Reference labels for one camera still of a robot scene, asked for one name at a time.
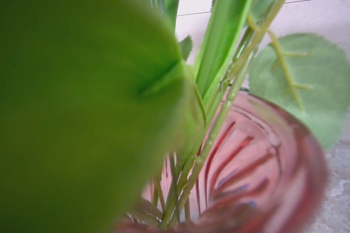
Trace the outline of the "white rose bouquet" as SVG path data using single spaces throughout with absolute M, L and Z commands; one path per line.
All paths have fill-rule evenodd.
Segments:
M 106 233 L 199 102 L 150 1 L 0 1 L 0 233 Z

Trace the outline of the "dark red glass vase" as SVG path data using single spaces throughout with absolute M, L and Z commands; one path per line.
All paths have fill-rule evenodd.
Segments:
M 328 171 L 322 147 L 295 117 L 241 91 L 191 190 L 180 223 L 150 182 L 118 233 L 300 233 L 318 210 Z

